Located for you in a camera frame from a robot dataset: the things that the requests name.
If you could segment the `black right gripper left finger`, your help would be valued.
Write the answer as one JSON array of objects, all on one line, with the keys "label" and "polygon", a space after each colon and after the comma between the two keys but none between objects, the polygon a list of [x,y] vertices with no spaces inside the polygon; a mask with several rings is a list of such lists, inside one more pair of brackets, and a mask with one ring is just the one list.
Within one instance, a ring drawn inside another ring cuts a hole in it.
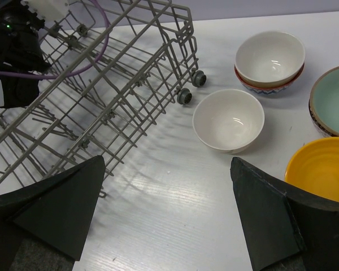
[{"label": "black right gripper left finger", "polygon": [[79,261],[105,173],[95,156],[60,174],[0,195],[0,261],[26,237]]}]

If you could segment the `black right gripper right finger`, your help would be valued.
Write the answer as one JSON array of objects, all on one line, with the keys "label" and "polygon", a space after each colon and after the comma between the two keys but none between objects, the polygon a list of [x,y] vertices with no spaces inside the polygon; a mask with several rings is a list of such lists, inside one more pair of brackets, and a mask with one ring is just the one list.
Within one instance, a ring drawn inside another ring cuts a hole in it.
[{"label": "black right gripper right finger", "polygon": [[230,174],[253,270],[339,270],[339,202],[239,157]]}]

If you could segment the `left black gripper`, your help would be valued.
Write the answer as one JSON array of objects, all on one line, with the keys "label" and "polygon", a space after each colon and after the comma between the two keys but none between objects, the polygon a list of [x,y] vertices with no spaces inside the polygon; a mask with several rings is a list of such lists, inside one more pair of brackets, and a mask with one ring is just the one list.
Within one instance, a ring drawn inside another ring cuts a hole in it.
[{"label": "left black gripper", "polygon": [[0,1],[0,108],[30,105],[50,64],[43,58],[38,31],[45,21],[23,1]]}]

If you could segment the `plain white bowl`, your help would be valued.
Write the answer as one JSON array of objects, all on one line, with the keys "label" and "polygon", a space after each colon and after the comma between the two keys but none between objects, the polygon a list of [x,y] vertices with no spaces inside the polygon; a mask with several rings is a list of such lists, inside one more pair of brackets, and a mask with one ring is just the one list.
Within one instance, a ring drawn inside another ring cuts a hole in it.
[{"label": "plain white bowl", "polygon": [[265,124],[263,106],[255,96],[238,89],[209,94],[196,106],[192,126],[208,148],[229,154],[247,149]]}]

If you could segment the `teal glazed bowl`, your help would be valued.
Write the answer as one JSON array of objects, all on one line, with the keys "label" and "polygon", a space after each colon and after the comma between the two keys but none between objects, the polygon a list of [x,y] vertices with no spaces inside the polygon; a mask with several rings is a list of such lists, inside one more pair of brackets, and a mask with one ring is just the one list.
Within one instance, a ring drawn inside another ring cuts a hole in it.
[{"label": "teal glazed bowl", "polygon": [[333,137],[339,137],[339,66],[314,83],[309,102],[317,121]]}]

